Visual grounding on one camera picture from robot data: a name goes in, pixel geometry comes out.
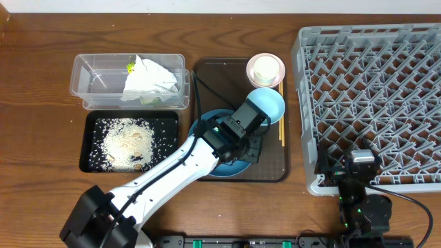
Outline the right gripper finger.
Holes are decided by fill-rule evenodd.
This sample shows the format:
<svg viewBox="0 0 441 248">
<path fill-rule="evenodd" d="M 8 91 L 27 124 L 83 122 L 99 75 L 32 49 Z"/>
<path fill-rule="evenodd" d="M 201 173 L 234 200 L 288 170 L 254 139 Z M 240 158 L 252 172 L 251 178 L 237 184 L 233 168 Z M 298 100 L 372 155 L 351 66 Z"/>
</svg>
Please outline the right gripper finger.
<svg viewBox="0 0 441 248">
<path fill-rule="evenodd" d="M 371 147 L 371 143 L 366 138 L 362 138 L 362 143 L 363 143 L 365 149 L 368 149 L 371 152 L 373 160 L 375 162 L 381 162 L 382 161 L 382 159 L 379 157 L 378 153 L 376 153 L 373 150 L 373 148 Z"/>
<path fill-rule="evenodd" d="M 321 141 L 318 145 L 317 162 L 314 174 L 327 174 L 330 171 L 328 154 L 324 143 Z"/>
</svg>

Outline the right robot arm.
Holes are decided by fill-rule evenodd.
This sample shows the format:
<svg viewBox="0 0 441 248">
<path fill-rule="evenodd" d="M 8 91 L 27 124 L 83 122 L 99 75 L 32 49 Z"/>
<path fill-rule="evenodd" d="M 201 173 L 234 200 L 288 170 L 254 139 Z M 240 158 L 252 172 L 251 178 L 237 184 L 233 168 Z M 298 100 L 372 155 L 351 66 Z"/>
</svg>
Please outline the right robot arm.
<svg viewBox="0 0 441 248">
<path fill-rule="evenodd" d="M 382 159 L 366 139 L 362 143 L 363 148 L 347 152 L 341 164 L 332 164 L 324 143 L 319 143 L 316 171 L 338 188 L 340 218 L 347 229 L 357 236 L 377 236 L 390 230 L 392 202 L 380 194 L 367 194 Z"/>
</svg>

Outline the black rectangular tray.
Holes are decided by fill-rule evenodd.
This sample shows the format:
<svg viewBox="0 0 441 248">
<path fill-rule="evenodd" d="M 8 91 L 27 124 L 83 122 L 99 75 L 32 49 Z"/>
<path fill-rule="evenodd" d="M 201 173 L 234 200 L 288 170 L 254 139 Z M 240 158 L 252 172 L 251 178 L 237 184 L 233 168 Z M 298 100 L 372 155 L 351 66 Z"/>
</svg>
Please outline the black rectangular tray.
<svg viewBox="0 0 441 248">
<path fill-rule="evenodd" d="M 178 122 L 178 114 L 173 111 L 146 111 L 146 110 L 106 110 L 93 111 L 87 115 L 83 144 L 79 159 L 79 168 L 82 172 L 91 172 L 88 169 L 87 158 L 92 142 L 94 124 L 99 118 L 172 118 Z"/>
</svg>

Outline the grey dishwasher rack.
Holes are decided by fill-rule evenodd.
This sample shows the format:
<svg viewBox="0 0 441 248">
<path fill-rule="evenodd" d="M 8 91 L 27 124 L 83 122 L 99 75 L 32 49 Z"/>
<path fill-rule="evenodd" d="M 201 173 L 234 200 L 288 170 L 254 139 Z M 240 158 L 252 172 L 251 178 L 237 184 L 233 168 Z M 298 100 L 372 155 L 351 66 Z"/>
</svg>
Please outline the grey dishwasher rack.
<svg viewBox="0 0 441 248">
<path fill-rule="evenodd" d="M 440 190 L 440 25 L 315 26 L 291 49 L 300 103 L 306 187 L 337 188 L 318 171 L 368 142 L 382 159 L 373 185 L 398 193 Z"/>
</svg>

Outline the light blue bowl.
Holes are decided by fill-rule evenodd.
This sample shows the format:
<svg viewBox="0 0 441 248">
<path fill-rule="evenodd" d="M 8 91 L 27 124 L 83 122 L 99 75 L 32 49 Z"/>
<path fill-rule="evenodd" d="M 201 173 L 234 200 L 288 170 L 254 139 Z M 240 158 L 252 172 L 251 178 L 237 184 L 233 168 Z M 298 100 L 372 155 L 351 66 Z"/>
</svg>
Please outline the light blue bowl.
<svg viewBox="0 0 441 248">
<path fill-rule="evenodd" d="M 268 115 L 271 125 L 279 122 L 285 113 L 283 97 L 271 88 L 256 88 L 247 95 L 247 99 Z"/>
</svg>

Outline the pink bowl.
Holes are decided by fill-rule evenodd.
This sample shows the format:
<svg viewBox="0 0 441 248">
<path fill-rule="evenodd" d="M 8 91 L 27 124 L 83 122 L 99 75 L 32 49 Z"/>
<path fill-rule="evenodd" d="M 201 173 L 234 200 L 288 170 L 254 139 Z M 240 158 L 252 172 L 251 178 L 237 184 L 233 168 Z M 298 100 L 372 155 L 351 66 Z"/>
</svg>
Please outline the pink bowl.
<svg viewBox="0 0 441 248">
<path fill-rule="evenodd" d="M 272 57 L 274 57 L 274 58 L 277 60 L 277 62 L 278 62 L 278 64 L 279 64 L 279 73 L 278 73 L 278 76 L 275 78 L 274 82 L 273 82 L 271 85 L 267 85 L 267 86 L 259 85 L 259 84 L 257 84 L 257 83 L 255 82 L 255 80 L 254 80 L 254 63 L 255 63 L 256 59 L 257 59 L 259 56 L 272 56 Z M 285 77 L 285 74 L 286 74 L 286 69 L 285 69 L 285 64 L 284 64 L 284 63 L 282 62 L 282 60 L 281 60 L 280 58 L 278 58 L 276 55 L 274 55 L 274 54 L 270 54 L 270 53 L 260 53 L 260 54 L 257 54 L 257 55 L 255 55 L 255 56 L 253 56 L 253 57 L 247 62 L 247 66 L 246 66 L 246 74 L 247 74 L 247 77 L 248 77 L 250 83 L 251 83 L 254 87 L 256 87 L 256 88 L 259 88 L 259 87 L 274 88 L 274 87 L 276 87 L 277 85 L 279 85 L 279 83 L 280 83 L 281 81 L 283 81 L 283 79 L 284 79 L 284 77 Z"/>
</svg>

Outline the yellow green snack wrapper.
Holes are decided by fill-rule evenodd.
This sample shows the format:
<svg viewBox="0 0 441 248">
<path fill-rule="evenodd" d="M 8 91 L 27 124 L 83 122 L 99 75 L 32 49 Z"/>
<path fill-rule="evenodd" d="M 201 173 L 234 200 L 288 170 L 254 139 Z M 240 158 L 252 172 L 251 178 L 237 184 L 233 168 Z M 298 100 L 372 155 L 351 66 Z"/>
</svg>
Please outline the yellow green snack wrapper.
<svg viewBox="0 0 441 248">
<path fill-rule="evenodd" d="M 139 97 L 144 105 L 153 105 L 161 102 L 159 96 L 151 96 L 151 94 L 159 93 L 158 83 L 160 80 L 160 72 L 154 67 L 147 67 L 143 62 L 129 63 L 127 65 L 129 72 L 125 87 L 123 90 L 123 100 L 130 101 Z"/>
</svg>

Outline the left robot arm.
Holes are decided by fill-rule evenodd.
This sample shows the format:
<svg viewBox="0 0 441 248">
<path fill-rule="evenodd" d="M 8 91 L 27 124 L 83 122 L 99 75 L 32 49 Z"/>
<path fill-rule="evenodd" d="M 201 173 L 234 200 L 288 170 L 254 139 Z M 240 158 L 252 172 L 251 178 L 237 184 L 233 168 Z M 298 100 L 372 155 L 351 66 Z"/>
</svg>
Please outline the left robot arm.
<svg viewBox="0 0 441 248">
<path fill-rule="evenodd" d="M 222 123 L 199 120 L 182 146 L 153 169 L 108 193 L 96 185 L 85 191 L 59 238 L 67 247 L 151 247 L 152 241 L 141 232 L 149 218 L 190 183 L 208 175 L 259 127 L 259 122 L 230 116 Z"/>
</svg>

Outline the wooden chopstick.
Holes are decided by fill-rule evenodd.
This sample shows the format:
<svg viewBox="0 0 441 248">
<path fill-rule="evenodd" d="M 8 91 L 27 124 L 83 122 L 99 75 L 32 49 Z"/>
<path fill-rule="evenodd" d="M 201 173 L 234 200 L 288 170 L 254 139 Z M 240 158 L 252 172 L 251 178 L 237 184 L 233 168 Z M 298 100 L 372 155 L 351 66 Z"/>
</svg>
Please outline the wooden chopstick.
<svg viewBox="0 0 441 248">
<path fill-rule="evenodd" d="M 278 91 L 280 93 L 280 95 L 283 98 L 283 81 L 281 81 L 278 85 Z M 282 144 L 284 143 L 284 127 L 283 127 L 283 115 L 282 118 L 279 120 L 279 140 L 282 142 Z"/>
<path fill-rule="evenodd" d="M 279 92 L 282 97 L 284 97 L 284 87 L 283 82 L 279 84 Z M 280 131 L 279 131 L 279 139 L 281 141 L 281 145 L 285 146 L 285 115 L 282 116 L 279 121 Z"/>
</svg>

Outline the dark blue plate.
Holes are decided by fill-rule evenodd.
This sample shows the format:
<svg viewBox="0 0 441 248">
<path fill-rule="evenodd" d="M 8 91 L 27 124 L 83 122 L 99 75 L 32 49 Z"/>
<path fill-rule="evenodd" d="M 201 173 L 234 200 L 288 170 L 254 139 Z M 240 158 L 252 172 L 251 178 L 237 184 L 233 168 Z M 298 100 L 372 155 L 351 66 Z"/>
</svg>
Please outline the dark blue plate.
<svg viewBox="0 0 441 248">
<path fill-rule="evenodd" d="M 190 128 L 189 135 L 188 136 L 198 136 L 198 122 L 203 119 L 209 119 L 212 116 L 231 116 L 234 113 L 233 110 L 228 109 L 217 109 L 217 110 L 211 110 L 206 112 L 205 114 L 202 114 L 197 120 L 195 120 L 194 124 Z M 202 141 L 203 139 L 198 136 L 197 145 Z M 217 166 L 209 173 L 210 176 L 216 176 L 216 177 L 228 177 L 228 176 L 235 176 L 245 169 L 247 169 L 251 163 L 247 163 L 244 161 L 234 161 L 229 163 L 221 163 L 219 161 L 219 158 L 214 155 L 214 151 L 211 152 L 211 155 L 213 155 L 217 159 Z"/>
</svg>

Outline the white napkin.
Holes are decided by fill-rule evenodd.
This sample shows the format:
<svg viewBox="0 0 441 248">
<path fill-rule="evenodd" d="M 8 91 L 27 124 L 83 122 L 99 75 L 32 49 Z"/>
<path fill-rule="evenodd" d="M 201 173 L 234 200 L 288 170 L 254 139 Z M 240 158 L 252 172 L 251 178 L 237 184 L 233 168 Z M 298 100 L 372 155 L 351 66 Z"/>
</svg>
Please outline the white napkin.
<svg viewBox="0 0 441 248">
<path fill-rule="evenodd" d="M 141 99 L 154 102 L 156 97 L 178 93 L 178 81 L 174 74 L 162 65 L 135 56 L 135 61 L 127 64 L 128 76 L 125 80 L 122 101 Z"/>
</svg>

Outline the brown serving tray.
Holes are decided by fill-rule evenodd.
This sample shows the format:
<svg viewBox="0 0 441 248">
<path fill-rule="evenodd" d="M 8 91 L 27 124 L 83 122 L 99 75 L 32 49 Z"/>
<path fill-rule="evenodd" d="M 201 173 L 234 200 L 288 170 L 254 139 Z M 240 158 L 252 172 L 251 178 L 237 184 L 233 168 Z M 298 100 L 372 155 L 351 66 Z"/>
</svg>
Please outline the brown serving tray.
<svg viewBox="0 0 441 248">
<path fill-rule="evenodd" d="M 248 58 L 202 58 L 196 62 L 193 71 L 206 85 L 199 85 L 202 114 L 211 110 L 240 107 L 247 95 L 255 89 L 246 75 Z M 263 136 L 259 161 L 235 176 L 216 177 L 207 175 L 202 181 L 234 183 L 278 183 L 289 175 L 285 146 L 279 140 L 279 122 L 271 125 Z"/>
</svg>

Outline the clear plastic waste bin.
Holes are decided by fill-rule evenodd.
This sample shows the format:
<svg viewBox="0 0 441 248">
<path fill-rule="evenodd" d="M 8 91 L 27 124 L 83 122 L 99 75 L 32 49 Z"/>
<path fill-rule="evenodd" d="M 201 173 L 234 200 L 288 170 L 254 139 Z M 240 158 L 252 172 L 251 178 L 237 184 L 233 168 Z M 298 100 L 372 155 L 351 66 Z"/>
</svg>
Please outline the clear plastic waste bin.
<svg viewBox="0 0 441 248">
<path fill-rule="evenodd" d="M 150 59 L 174 74 L 178 93 L 162 96 L 161 102 L 144 105 L 140 99 L 122 101 L 127 64 L 135 56 Z M 79 54 L 75 57 L 70 81 L 70 93 L 83 99 L 87 110 L 184 110 L 189 105 L 189 72 L 181 54 Z"/>
</svg>

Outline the white rice pile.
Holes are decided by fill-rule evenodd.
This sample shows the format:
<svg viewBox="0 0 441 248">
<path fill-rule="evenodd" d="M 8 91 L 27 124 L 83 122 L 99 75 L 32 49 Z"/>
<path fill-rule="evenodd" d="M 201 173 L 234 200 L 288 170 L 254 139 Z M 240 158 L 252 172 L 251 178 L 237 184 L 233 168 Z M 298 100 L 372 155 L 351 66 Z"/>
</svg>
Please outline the white rice pile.
<svg viewBox="0 0 441 248">
<path fill-rule="evenodd" d="M 94 124 L 87 165 L 91 172 L 146 172 L 178 145 L 172 118 L 99 118 Z"/>
</svg>

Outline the cream cup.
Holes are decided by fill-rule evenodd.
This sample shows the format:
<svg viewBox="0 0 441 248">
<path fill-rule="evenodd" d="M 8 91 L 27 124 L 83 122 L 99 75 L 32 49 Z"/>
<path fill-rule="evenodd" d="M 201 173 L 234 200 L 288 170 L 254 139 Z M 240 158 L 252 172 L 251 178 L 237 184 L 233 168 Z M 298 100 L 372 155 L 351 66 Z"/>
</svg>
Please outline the cream cup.
<svg viewBox="0 0 441 248">
<path fill-rule="evenodd" d="M 271 85 L 279 73 L 279 64 L 272 56 L 259 56 L 254 63 L 254 80 L 259 85 Z"/>
</svg>

